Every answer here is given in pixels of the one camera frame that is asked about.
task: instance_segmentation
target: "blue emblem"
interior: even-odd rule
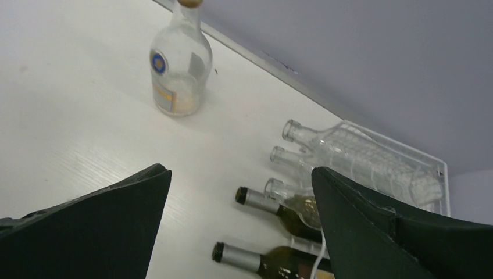
[[[151,57],[151,64],[154,71],[162,74],[166,71],[166,62],[160,53],[154,53]]]

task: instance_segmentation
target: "green wine bottle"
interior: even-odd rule
[[[277,247],[261,255],[222,242],[216,243],[212,259],[250,271],[263,279],[310,279],[316,256],[291,247]],[[317,279],[334,279],[330,260],[322,259]]]
[[[239,187],[235,199],[237,203],[242,205],[252,206],[253,208],[275,214],[281,220],[284,228],[296,237],[318,243],[322,242],[322,233],[320,230],[307,226],[296,211],[281,205],[274,199],[266,198],[260,192],[248,189],[247,187]]]

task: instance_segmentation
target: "white cable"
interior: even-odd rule
[[[319,269],[319,264],[323,259],[323,256],[325,255],[325,249],[327,248],[327,244],[325,243],[325,235],[323,234],[322,231],[322,248],[320,249],[319,256],[315,260],[315,263],[313,264],[312,267],[312,274],[310,275],[310,279],[317,279],[317,270]]]

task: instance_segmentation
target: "bottle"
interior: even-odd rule
[[[319,163],[345,177],[413,206],[443,197],[434,168],[341,126],[324,131],[289,120],[283,139],[307,148]]]
[[[299,179],[303,188],[312,188],[312,171],[315,167],[322,166],[312,155],[298,154],[286,151],[284,148],[276,146],[272,149],[270,160],[284,166],[290,167],[292,173]]]
[[[202,0],[176,0],[170,24],[151,44],[153,97],[169,116],[194,113],[203,101],[212,50],[201,31]]]
[[[212,260],[239,267],[263,279],[310,279],[316,256],[281,246],[262,255],[217,242]],[[317,279],[333,279],[330,260],[322,259],[317,268]]]
[[[270,178],[265,184],[264,196],[279,201],[282,205],[299,213],[310,227],[321,230],[319,210],[312,189],[301,189]]]
[[[275,214],[281,220],[284,228],[292,235],[311,240],[317,243],[322,242],[320,230],[308,226],[298,212],[281,205],[278,201],[266,198],[262,193],[239,187],[236,192],[235,200],[241,205],[251,206],[266,212]]]

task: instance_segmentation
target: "white table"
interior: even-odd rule
[[[265,252],[288,238],[275,217],[236,205],[236,189],[285,178],[269,154],[296,150],[281,138],[288,119],[315,128],[339,119],[211,38],[217,74],[203,107],[163,115],[148,52],[170,16],[151,0],[0,2],[0,216],[161,163],[172,186],[148,278],[253,278],[211,261],[214,243]]]

